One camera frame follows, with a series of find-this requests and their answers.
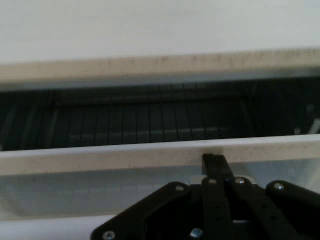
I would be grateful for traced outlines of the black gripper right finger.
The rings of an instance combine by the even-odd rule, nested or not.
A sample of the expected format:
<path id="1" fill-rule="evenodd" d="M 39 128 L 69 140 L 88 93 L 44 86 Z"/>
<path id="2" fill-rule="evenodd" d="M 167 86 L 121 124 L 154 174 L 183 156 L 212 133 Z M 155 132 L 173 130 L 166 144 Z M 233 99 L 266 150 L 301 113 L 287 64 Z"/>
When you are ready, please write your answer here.
<path id="1" fill-rule="evenodd" d="M 265 189 L 243 178 L 238 183 L 224 155 L 217 155 L 217 172 L 234 209 L 256 224 L 269 240 L 318 240 L 320 238 L 320 195 L 275 180 Z"/>

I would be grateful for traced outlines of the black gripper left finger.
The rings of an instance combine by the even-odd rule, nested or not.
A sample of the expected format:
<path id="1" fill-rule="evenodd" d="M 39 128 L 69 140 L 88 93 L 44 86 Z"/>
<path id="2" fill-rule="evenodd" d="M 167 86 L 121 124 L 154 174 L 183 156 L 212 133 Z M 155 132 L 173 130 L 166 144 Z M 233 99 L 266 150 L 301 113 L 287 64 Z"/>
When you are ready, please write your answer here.
<path id="1" fill-rule="evenodd" d="M 234 239 L 225 183 L 234 177 L 224 155 L 204 154 L 200 184 L 170 182 L 97 227 L 92 240 Z"/>

